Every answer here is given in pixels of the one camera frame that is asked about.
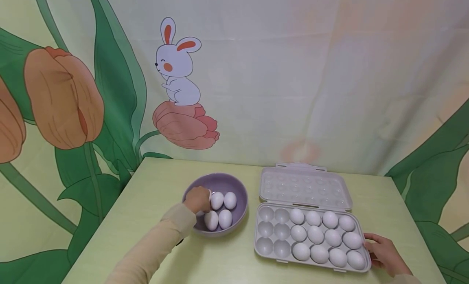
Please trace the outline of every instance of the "rabbit illustration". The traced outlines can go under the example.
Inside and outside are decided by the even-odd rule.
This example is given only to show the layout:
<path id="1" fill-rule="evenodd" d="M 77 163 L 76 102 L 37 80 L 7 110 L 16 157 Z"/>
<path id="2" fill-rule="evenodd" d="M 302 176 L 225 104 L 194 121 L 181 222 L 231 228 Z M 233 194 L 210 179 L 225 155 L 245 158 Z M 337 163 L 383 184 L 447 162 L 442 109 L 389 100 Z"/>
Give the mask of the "rabbit illustration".
<path id="1" fill-rule="evenodd" d="M 161 84 L 166 89 L 170 101 L 176 106 L 195 105 L 200 100 L 200 90 L 187 77 L 193 70 L 189 53 L 196 52 L 202 46 L 195 37 L 185 37 L 173 44 L 176 24 L 172 18 L 165 18 L 161 22 L 161 37 L 164 44 L 156 51 L 155 66 L 166 80 Z"/>

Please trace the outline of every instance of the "sleeve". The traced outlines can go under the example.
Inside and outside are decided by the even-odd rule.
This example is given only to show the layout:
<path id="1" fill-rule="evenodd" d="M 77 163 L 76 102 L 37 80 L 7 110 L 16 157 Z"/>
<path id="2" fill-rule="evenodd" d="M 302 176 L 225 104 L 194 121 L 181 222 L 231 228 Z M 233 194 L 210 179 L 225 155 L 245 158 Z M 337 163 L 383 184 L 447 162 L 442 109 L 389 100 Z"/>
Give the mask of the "sleeve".
<path id="1" fill-rule="evenodd" d="M 148 284 L 173 247 L 190 234 L 195 220 L 184 204 L 171 207 L 115 266 L 105 283 Z"/>
<path id="2" fill-rule="evenodd" d="M 420 281 L 412 275 L 396 275 L 389 284 L 421 284 Z"/>

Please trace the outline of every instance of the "table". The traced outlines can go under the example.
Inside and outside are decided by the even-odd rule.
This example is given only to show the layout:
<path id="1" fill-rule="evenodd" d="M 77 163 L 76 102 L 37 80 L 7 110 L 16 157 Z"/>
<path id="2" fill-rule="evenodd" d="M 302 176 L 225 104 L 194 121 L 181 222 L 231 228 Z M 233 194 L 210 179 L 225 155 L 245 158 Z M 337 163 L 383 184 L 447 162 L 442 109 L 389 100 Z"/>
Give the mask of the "table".
<path id="1" fill-rule="evenodd" d="M 254 228 L 262 167 L 145 158 L 81 253 L 65 284 L 103 283 L 116 263 L 154 226 L 187 186 L 200 176 L 229 173 L 243 182 L 249 210 L 237 230 L 222 238 L 192 234 L 164 260 L 151 283 L 275 284 L 387 283 L 383 271 L 365 274 L 295 263 L 283 264 L 254 252 Z M 352 213 L 365 232 L 391 238 L 425 284 L 445 283 L 422 236 L 389 177 L 341 174 L 354 203 Z"/>

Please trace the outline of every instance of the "purple bowl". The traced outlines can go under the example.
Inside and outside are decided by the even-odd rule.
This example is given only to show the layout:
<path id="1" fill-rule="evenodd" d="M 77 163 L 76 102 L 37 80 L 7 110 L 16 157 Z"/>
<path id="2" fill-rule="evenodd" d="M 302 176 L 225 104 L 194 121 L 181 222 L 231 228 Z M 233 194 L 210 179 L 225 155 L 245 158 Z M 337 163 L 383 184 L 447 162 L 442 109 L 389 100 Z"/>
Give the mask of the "purple bowl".
<path id="1" fill-rule="evenodd" d="M 182 197 L 182 201 L 186 199 L 187 192 L 197 186 L 208 188 L 212 193 L 221 192 L 223 195 L 227 192 L 233 192 L 237 198 L 237 205 L 231 210 L 233 223 L 229 228 L 223 230 L 218 226 L 214 231 L 209 231 L 205 225 L 204 216 L 198 216 L 197 223 L 194 226 L 194 231 L 207 237 L 220 237 L 231 233 L 243 220 L 244 215 L 246 215 L 248 210 L 248 192 L 246 191 L 243 183 L 241 183 L 241 181 L 236 177 L 226 173 L 208 174 L 191 183 L 191 185 L 186 189 L 186 192 Z M 216 212 L 219 214 L 225 209 L 226 207 L 223 205 Z"/>

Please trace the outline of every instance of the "plastic egg carton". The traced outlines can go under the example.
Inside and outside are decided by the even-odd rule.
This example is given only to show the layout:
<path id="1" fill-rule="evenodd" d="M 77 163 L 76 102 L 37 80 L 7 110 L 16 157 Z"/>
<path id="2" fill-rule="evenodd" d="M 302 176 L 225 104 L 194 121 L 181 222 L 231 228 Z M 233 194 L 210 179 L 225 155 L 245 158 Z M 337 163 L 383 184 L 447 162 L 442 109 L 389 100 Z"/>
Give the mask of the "plastic egg carton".
<path id="1" fill-rule="evenodd" d="M 328 230 L 322 222 L 326 211 L 332 211 L 338 219 L 341 216 L 349 216 L 355 223 L 355 229 L 351 232 L 359 234 L 364 241 L 358 219 L 346 212 L 351 209 L 352 200 L 341 176 L 328 173 L 323 167 L 303 163 L 277 164 L 276 167 L 266 167 L 262 170 L 259 196 L 266 203 L 261 203 L 257 209 L 254 238 L 254 250 L 257 254 L 278 262 L 323 266 L 341 272 L 364 273 L 370 270 L 370 255 L 363 246 L 355 250 L 364 257 L 365 267 L 362 270 L 352 268 L 349 263 L 344 267 L 334 266 L 330 260 L 324 264 L 316 263 L 311 257 L 302 261 L 296 259 L 292 253 L 297 242 L 291 237 L 290 231 L 295 224 L 290 220 L 290 212 L 295 208 L 300 209 L 305 217 L 309 211 L 316 211 L 321 217 L 321 225 L 318 227 L 323 234 Z M 306 220 L 301 226 L 306 232 L 311 227 Z M 339 225 L 334 229 L 340 234 L 340 238 L 346 233 Z M 314 245 L 308 237 L 303 243 L 309 248 Z M 326 240 L 320 245 L 327 251 L 334 248 Z M 346 254 L 351 250 L 343 242 L 335 248 Z"/>

